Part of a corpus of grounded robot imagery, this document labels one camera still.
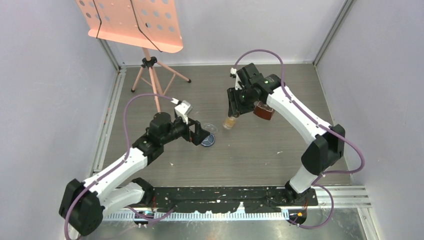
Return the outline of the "clear pill bottle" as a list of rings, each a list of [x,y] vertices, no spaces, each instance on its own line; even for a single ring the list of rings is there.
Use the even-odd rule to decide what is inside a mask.
[[[230,130],[235,126],[236,121],[237,121],[236,117],[228,116],[225,118],[222,125],[226,130]]]

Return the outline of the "blue round pill box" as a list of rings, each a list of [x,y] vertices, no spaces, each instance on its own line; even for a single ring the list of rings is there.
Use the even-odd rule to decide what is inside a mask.
[[[209,135],[201,142],[201,145],[203,147],[211,147],[216,141],[215,134],[217,133],[218,129],[211,123],[206,123],[202,128],[208,131]]]

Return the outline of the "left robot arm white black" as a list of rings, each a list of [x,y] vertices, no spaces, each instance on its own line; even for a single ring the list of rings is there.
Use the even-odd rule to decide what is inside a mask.
[[[155,195],[149,182],[138,177],[124,187],[120,184],[156,160],[166,144],[183,138],[198,146],[210,134],[197,120],[172,119],[166,112],[155,114],[145,133],[118,160],[96,175],[83,181],[73,179],[66,185],[59,207],[65,227],[72,226],[81,236],[88,236],[104,217],[122,208],[134,204],[148,207]]]

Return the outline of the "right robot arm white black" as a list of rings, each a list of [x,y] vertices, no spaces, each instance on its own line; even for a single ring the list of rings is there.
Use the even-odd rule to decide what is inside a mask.
[[[263,76],[253,63],[239,70],[233,67],[229,75],[235,79],[235,85],[227,89],[228,117],[238,118],[254,112],[255,107],[263,103],[284,117],[306,142],[301,167],[283,191],[288,203],[299,205],[313,182],[342,158],[345,129],[322,120],[294,96],[280,77]]]

